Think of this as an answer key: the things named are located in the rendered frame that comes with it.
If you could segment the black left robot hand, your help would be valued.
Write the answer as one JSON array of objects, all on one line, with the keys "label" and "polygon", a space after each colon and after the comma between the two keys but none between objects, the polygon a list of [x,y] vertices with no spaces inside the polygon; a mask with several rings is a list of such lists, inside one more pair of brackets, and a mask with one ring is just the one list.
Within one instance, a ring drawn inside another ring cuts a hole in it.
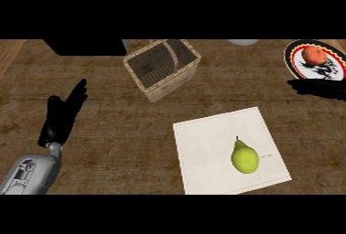
[{"label": "black left robot hand", "polygon": [[42,126],[39,146],[50,143],[64,144],[68,141],[77,114],[87,99],[87,80],[81,79],[68,99],[64,101],[56,95],[47,99],[46,120]]}]

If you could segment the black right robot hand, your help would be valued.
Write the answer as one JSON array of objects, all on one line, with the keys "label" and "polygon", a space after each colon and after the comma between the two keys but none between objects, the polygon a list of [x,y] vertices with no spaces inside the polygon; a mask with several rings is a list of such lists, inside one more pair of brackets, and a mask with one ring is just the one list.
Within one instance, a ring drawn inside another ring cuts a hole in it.
[{"label": "black right robot hand", "polygon": [[287,83],[299,94],[346,101],[346,80],[300,79],[288,80]]}]

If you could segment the wicker basket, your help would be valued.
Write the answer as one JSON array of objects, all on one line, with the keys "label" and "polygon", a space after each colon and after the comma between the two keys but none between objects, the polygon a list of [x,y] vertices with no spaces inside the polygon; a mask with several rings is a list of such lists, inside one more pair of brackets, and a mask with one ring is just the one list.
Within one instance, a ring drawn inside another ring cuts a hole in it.
[{"label": "wicker basket", "polygon": [[152,40],[123,59],[149,102],[157,102],[197,73],[201,55],[185,39]]}]

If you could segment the green pear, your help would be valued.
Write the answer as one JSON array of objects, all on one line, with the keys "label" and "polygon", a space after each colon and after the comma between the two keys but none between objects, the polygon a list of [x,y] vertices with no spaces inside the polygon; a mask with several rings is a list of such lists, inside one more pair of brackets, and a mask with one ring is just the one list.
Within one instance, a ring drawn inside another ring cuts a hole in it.
[{"label": "green pear", "polygon": [[244,174],[254,173],[260,165],[257,151],[244,143],[241,139],[235,140],[231,162],[235,169]]}]

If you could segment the white placemat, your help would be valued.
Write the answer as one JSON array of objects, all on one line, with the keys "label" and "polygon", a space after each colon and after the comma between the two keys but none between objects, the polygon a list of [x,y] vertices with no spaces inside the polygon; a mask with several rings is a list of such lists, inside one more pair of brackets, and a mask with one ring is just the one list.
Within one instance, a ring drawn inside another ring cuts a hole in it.
[{"label": "white placemat", "polygon": [[[178,122],[173,132],[188,195],[241,194],[291,180],[259,108]],[[259,154],[259,169],[250,174],[231,162],[238,140]]]}]

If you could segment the patterned plate with red rim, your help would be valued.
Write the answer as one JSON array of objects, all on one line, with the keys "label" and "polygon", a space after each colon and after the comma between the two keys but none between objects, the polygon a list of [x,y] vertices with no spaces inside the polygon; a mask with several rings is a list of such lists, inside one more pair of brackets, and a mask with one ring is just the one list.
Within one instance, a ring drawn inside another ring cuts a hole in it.
[{"label": "patterned plate with red rim", "polygon": [[[321,65],[312,66],[303,59],[306,47],[318,47],[327,56],[327,61]],[[294,40],[284,49],[284,61],[287,68],[300,79],[337,80],[346,79],[346,54],[330,44],[314,39]]]}]

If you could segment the orange-red fruit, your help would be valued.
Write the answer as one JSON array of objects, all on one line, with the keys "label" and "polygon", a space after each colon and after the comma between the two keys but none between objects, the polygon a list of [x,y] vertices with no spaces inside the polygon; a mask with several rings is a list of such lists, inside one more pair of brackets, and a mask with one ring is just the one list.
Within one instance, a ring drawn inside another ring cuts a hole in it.
[{"label": "orange-red fruit", "polygon": [[327,55],[322,49],[317,46],[309,46],[302,52],[303,59],[311,65],[322,65],[327,61]]}]

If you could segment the pale grey round object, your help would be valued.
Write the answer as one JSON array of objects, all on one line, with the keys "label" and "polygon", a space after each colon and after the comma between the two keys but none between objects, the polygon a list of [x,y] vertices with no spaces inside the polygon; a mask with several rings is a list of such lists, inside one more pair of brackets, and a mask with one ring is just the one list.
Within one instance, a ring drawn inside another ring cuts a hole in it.
[{"label": "pale grey round object", "polygon": [[238,46],[250,46],[259,42],[257,39],[228,39],[228,42]]}]

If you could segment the black appliance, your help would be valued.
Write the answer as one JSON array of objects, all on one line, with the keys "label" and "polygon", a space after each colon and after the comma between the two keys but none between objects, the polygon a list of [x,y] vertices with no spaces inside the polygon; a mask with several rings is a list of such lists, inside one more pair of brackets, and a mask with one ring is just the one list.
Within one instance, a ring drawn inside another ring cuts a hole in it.
[{"label": "black appliance", "polygon": [[45,42],[59,56],[124,56],[127,54],[127,48],[120,39],[45,39]]}]

